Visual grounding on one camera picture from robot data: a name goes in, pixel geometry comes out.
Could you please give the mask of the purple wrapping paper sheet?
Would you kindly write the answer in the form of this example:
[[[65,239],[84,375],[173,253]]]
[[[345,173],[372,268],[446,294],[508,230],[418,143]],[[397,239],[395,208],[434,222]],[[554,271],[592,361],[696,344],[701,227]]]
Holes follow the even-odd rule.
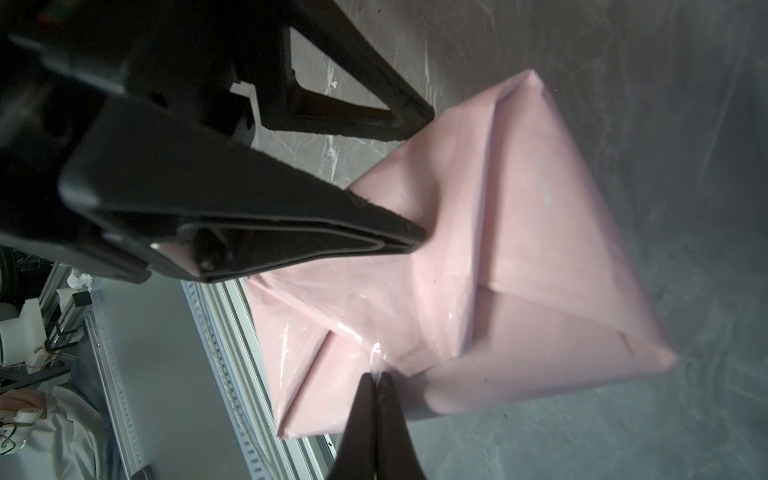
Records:
[[[341,432],[366,373],[390,373],[406,416],[421,419],[677,363],[535,71],[447,109],[351,190],[428,239],[410,254],[245,280],[280,437]]]

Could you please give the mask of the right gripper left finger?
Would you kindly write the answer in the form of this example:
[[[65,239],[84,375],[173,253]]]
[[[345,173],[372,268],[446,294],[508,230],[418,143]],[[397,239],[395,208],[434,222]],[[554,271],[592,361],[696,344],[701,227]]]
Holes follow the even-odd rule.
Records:
[[[373,480],[376,477],[376,400],[375,380],[370,373],[363,374],[327,480]]]

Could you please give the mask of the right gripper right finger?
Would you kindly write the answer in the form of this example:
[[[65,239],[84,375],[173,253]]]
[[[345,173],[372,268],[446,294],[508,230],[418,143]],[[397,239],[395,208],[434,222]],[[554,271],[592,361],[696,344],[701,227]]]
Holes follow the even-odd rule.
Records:
[[[376,478],[425,480],[389,373],[383,373],[377,381],[375,401]]]

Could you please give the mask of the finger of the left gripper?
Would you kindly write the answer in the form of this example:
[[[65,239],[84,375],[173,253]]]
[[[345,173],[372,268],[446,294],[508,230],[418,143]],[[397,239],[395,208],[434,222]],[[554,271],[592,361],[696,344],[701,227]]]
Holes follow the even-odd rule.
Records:
[[[64,203],[151,269],[214,283],[408,254],[426,230],[155,104],[112,97],[59,180]]]
[[[275,131],[392,142],[435,117],[333,1],[252,2],[251,83]]]

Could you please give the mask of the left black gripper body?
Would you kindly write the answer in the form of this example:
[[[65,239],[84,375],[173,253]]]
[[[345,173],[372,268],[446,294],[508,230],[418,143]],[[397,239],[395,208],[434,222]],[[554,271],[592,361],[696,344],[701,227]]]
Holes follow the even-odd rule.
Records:
[[[249,108],[215,77],[232,63],[251,83],[252,2],[4,2],[2,243],[131,283],[156,272],[68,207],[60,176],[112,97],[155,104],[248,146],[237,131],[251,124]]]

